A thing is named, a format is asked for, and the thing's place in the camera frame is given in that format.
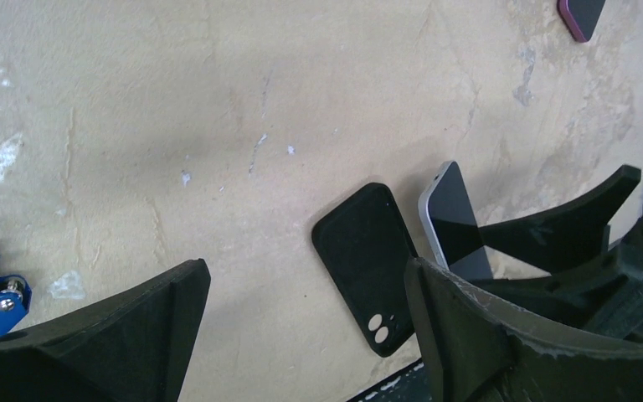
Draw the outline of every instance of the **bolt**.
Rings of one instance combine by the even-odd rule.
[[[10,312],[16,307],[16,303],[11,299],[3,299],[0,301],[0,312]]]

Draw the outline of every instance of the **worn table surface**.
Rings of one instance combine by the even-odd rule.
[[[413,339],[370,351],[310,232],[380,181],[429,255],[417,198],[448,159],[481,223],[643,166],[643,2],[607,2],[576,44],[548,0],[0,1],[0,272],[33,284],[20,327],[203,257],[181,400],[342,400],[415,359]]]

